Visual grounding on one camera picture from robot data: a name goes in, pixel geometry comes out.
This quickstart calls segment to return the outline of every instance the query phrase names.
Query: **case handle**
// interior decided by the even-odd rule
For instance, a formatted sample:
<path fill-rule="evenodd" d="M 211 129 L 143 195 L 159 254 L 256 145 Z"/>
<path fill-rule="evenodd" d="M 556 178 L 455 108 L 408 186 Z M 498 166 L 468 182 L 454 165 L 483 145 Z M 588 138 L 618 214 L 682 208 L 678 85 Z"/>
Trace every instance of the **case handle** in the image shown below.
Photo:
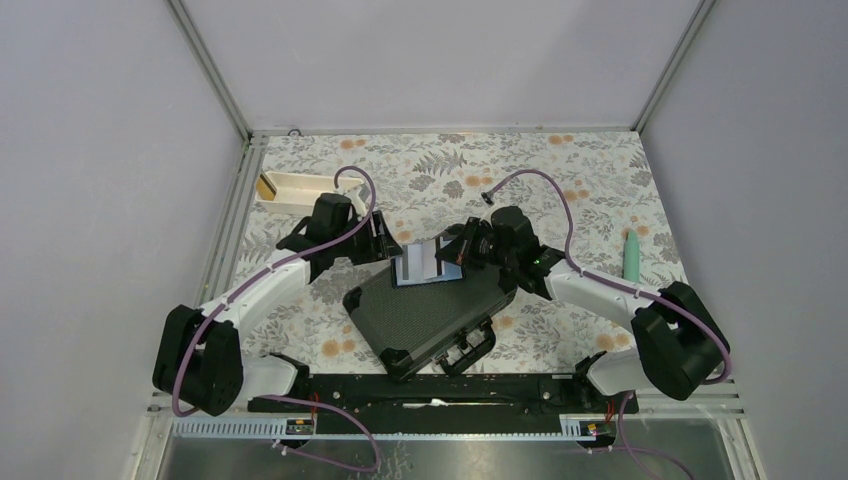
<path fill-rule="evenodd" d="M 447 355 L 443 355 L 439 359 L 439 366 L 442 367 L 445 374 L 449 377 L 454 377 L 468 369 L 474 362 L 480 360 L 486 354 L 495 348 L 495 331 L 492 329 L 492 319 L 487 317 L 486 320 L 477 327 L 483 332 L 483 341 L 478 345 L 471 347 L 471 350 L 462 355 L 462 357 L 451 365 L 448 363 Z"/>

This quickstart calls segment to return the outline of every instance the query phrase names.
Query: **table surface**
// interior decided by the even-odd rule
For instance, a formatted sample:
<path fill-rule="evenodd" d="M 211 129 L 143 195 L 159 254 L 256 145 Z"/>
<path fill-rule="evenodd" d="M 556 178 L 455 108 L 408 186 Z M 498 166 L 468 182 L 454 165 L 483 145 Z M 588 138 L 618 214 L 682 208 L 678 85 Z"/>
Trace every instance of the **table surface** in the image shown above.
<path fill-rule="evenodd" d="M 343 165 L 359 166 L 373 177 L 377 208 L 399 243 L 432 238 L 453 223 L 481 215 L 486 206 L 480 193 L 510 172 L 542 170 L 566 193 L 576 223 L 572 253 L 581 265 L 620 275 L 624 236 L 633 229 L 641 243 L 643 283 L 663 286 L 685 280 L 636 133 L 271 137 L 262 170 L 332 175 Z M 521 207 L 540 240 L 562 248 L 565 213 L 542 179 L 519 177 L 498 193 L 497 201 Z M 299 220 L 252 205 L 233 281 L 262 265 Z M 245 339 L 243 348 L 260 354 L 282 352 L 319 373 L 383 373 L 341 300 L 387 266 L 380 262 L 353 267 L 337 261 L 278 306 Z M 633 346 L 630 334 L 610 321 L 521 290 L 493 322 L 497 345 L 469 373 L 567 372 L 600 350 Z M 422 373 L 441 371 L 430 365 Z"/>

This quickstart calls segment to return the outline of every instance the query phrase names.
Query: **black carrying case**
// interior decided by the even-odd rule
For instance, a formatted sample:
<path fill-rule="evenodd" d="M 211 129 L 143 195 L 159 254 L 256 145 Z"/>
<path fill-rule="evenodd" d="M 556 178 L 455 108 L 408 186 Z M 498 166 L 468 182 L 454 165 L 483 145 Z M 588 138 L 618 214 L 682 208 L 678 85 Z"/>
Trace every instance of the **black carrying case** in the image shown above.
<path fill-rule="evenodd" d="M 403 288 L 392 286 L 392 269 L 380 271 L 347 292 L 342 304 L 356 328 L 383 362 L 386 372 L 404 381 L 437 359 L 448 375 L 459 375 L 495 346 L 491 316 L 515 297 L 516 284 L 499 269 L 466 270 L 463 280 Z M 480 329 L 475 346 L 468 333 Z M 462 357 L 444 355 L 462 345 Z"/>

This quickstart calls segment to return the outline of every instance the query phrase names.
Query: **metal frame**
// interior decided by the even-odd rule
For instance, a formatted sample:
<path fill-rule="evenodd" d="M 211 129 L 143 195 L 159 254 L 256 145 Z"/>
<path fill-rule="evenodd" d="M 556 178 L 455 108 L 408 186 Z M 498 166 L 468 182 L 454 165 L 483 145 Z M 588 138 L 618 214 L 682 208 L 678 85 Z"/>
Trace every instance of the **metal frame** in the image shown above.
<path fill-rule="evenodd" d="M 567 127 L 539 125 L 537 127 L 473 127 L 473 128 L 438 128 L 438 127 L 396 127 L 396 128 L 340 128 L 340 129 L 301 129 L 297 126 L 274 130 L 254 130 L 255 135 L 268 137 L 286 136 L 292 130 L 301 135 L 400 135 L 400 134 L 433 134 L 433 133 L 581 133 L 581 132 L 629 132 L 628 126 L 611 127 Z"/>
<path fill-rule="evenodd" d="M 654 85 L 654 89 L 648 96 L 648 101 L 645 103 L 645 106 L 642 107 L 642 111 L 633 123 L 631 130 L 637 132 L 639 135 L 642 135 L 645 131 L 645 127 L 651 120 L 657 105 L 659 105 L 660 101 L 665 96 L 666 91 L 668 91 L 668 86 L 671 83 L 672 78 L 674 78 L 674 74 L 677 73 L 677 69 L 680 67 L 681 62 L 686 57 L 686 54 L 689 53 L 689 48 L 692 46 L 692 43 L 695 41 L 695 37 L 698 35 L 698 32 L 701 31 L 701 27 L 704 26 L 707 17 L 713 10 L 716 3 L 718 3 L 718 0 L 701 0 L 700 3 L 698 3 L 697 8 L 695 8 L 695 13 L 692 14 L 692 18 L 689 19 L 689 23 L 686 25 L 683 35 L 680 37 L 680 40 L 678 40 L 677 46 L 674 47 L 674 51 L 671 53 L 671 58 L 668 59 L 668 63 L 666 63 L 665 68 L 660 74 L 659 80 L 657 80 L 656 85 Z"/>
<path fill-rule="evenodd" d="M 748 422 L 736 393 L 735 384 L 703 386 L 685 402 L 678 402 L 655 389 L 637 391 L 640 413 L 628 415 L 638 419 L 710 419 L 721 434 L 722 442 L 735 478 L 739 480 L 765 479 L 762 463 L 750 443 Z M 256 438 L 268 439 L 277 435 L 281 420 L 299 418 L 302 414 L 249 413 L 244 405 L 237 405 L 220 417 L 199 413 L 190 419 L 174 418 L 169 410 L 170 397 L 156 392 L 150 399 L 144 418 L 143 432 L 133 445 L 133 462 L 130 475 L 134 480 L 154 480 L 166 458 L 168 442 L 176 436 L 195 438 Z M 561 415 L 563 435 L 379 435 L 381 440 L 453 440 L 467 441 L 575 441 L 574 426 L 580 420 L 598 420 L 597 415 Z M 359 435 L 323 435 L 328 440 L 363 439 Z"/>
<path fill-rule="evenodd" d="M 224 78 L 221 76 L 221 72 L 215 65 L 214 60 L 212 60 L 212 55 L 209 54 L 206 44 L 203 43 L 203 38 L 201 38 L 200 32 L 197 31 L 197 27 L 194 25 L 194 21 L 192 21 L 185 4 L 183 4 L 182 0 L 165 0 L 165 3 L 174 16 L 177 26 L 183 32 L 186 43 L 197 59 L 200 69 L 203 70 L 203 74 L 209 80 L 209 84 L 218 97 L 218 101 L 224 107 L 224 111 L 227 113 L 230 122 L 232 122 L 233 128 L 236 129 L 242 140 L 249 140 L 250 126 L 245 121 L 244 115 L 239 110 L 238 104 L 233 98 L 232 93 L 230 93 L 229 88 L 227 88 Z"/>
<path fill-rule="evenodd" d="M 669 84 L 704 25 L 709 13 L 718 0 L 701 0 L 687 24 L 680 40 L 675 46 L 657 83 L 652 89 L 642 111 L 631 126 L 618 127 L 482 127 L 482 128 L 380 128 L 380 129 L 315 129 L 298 132 L 308 135 L 369 135 L 369 134 L 421 134 L 421 133 L 545 133 L 545 132 L 596 132 L 596 131 L 635 131 L 642 134 L 649 123 L 657 105 L 668 90 Z M 224 108 L 233 128 L 245 141 L 244 154 L 239 161 L 232 183 L 227 192 L 227 201 L 215 234 L 215 242 L 207 260 L 203 281 L 197 295 L 197 304 L 203 303 L 228 288 L 237 263 L 238 248 L 248 221 L 250 206 L 253 204 L 254 183 L 259 175 L 269 136 L 287 135 L 291 126 L 280 130 L 253 131 L 245 120 L 241 110 L 228 89 L 220 71 L 215 65 L 200 33 L 197 30 L 183 0 L 165 0 L 174 19 L 184 34 L 184 38 L 198 65 L 210 83 L 218 100 Z M 688 401 L 676 402 L 668 399 L 656 390 L 637 392 L 641 411 L 630 418 L 668 418 L 702 419 L 711 418 L 722 433 L 725 449 L 736 478 L 745 480 L 764 479 L 765 474 L 755 446 L 751 442 L 748 421 L 736 386 L 728 383 L 701 387 Z M 236 405 L 225 417 L 219 419 L 207 417 L 205 423 L 231 422 L 233 419 L 249 418 L 251 422 L 278 421 L 280 415 L 253 414 L 245 411 L 245 406 Z M 148 406 L 148 413 L 142 421 L 139 433 L 133 442 L 133 450 L 127 465 L 128 478 L 153 480 L 165 458 L 168 441 L 172 438 L 178 423 L 169 411 L 170 397 L 154 392 Z M 566 415 L 563 422 L 589 418 L 586 415 Z M 466 441 L 468 436 L 456 436 Z M 502 440 L 520 439 L 499 437 Z"/>
<path fill-rule="evenodd" d="M 197 305 L 224 293 L 230 286 L 238 260 L 241 237 L 247 227 L 248 212 L 253 205 L 254 185 L 259 178 L 267 145 L 267 136 L 254 135 L 245 148 L 227 193 L 227 203 L 219 221 L 215 244 L 206 261 L 206 269 L 197 294 Z"/>

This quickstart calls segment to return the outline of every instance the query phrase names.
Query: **small box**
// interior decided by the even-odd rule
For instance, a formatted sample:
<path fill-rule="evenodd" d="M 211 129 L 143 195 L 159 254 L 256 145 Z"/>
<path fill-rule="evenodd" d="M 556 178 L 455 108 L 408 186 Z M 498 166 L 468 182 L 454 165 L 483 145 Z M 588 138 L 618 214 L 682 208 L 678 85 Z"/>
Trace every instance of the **small box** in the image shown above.
<path fill-rule="evenodd" d="M 254 198 L 270 213 L 312 215 L 315 200 L 322 193 L 336 191 L 332 176 L 283 172 L 265 172 L 265 176 L 273 186 L 274 199 L 263 200 L 259 192 Z M 364 183 L 359 178 L 339 177 L 338 191 L 347 192 Z M 364 201 L 363 197 L 366 197 L 367 193 L 367 188 L 361 187 L 359 198 Z"/>

